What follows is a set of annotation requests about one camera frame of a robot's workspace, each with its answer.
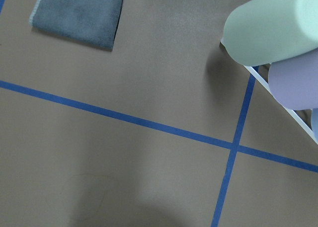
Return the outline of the white cup rack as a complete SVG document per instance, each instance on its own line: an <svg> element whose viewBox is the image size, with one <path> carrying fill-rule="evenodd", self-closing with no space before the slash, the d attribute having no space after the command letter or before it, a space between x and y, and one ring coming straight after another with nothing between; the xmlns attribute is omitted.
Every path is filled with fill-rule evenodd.
<svg viewBox="0 0 318 227"><path fill-rule="evenodd" d="M251 66L243 66L257 81L260 85L267 91L268 95L272 98L272 100L277 103L289 116L297 123L299 127L316 143L318 144L317 139L315 138L314 132L311 127L311 110L292 110L288 109L281 104L274 98L272 92L270 91L269 84L268 84L268 75L270 65L260 65L258 67L251 67Z"/></svg>

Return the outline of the green cup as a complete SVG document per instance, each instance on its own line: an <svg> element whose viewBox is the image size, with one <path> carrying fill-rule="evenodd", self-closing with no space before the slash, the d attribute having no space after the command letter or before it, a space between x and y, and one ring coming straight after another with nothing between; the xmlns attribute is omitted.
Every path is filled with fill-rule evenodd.
<svg viewBox="0 0 318 227"><path fill-rule="evenodd" d="M251 0L231 12L222 44L244 66L285 60L318 47L318 0Z"/></svg>

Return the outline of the purple cup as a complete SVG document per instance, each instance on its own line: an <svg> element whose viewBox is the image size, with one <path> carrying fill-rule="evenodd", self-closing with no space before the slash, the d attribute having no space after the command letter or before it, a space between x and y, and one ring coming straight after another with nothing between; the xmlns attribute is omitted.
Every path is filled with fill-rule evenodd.
<svg viewBox="0 0 318 227"><path fill-rule="evenodd" d="M268 73L268 85L273 97L285 108L317 108L318 50L272 63Z"/></svg>

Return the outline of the grey folded cloth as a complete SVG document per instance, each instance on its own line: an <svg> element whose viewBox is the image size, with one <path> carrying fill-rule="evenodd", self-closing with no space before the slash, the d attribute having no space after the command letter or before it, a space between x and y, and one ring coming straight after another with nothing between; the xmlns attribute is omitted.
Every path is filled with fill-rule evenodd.
<svg viewBox="0 0 318 227"><path fill-rule="evenodd" d="M123 0L37 0L29 23L39 29L112 50Z"/></svg>

